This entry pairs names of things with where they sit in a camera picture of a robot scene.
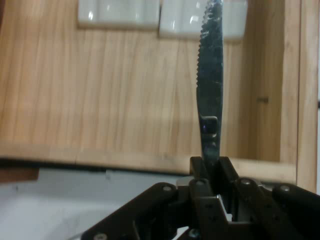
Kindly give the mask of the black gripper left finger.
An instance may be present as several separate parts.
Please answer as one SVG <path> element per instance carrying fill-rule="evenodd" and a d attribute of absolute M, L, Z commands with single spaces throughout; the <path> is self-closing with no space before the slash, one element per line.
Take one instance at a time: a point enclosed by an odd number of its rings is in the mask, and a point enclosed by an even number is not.
<path fill-rule="evenodd" d="M 185 185 L 159 182 L 86 230 L 83 240 L 172 240 L 182 227 L 201 226 L 203 208 L 216 199 L 201 157 L 190 159 Z"/>

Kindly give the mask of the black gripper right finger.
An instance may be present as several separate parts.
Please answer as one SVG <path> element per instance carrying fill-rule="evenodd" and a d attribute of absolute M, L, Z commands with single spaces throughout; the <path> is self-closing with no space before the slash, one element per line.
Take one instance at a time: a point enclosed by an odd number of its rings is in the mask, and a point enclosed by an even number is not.
<path fill-rule="evenodd" d="M 289 183 L 271 190 L 253 179 L 239 177 L 227 157 L 218 160 L 218 190 L 226 212 L 235 221 L 247 217 L 274 240 L 320 238 L 319 195 Z"/>

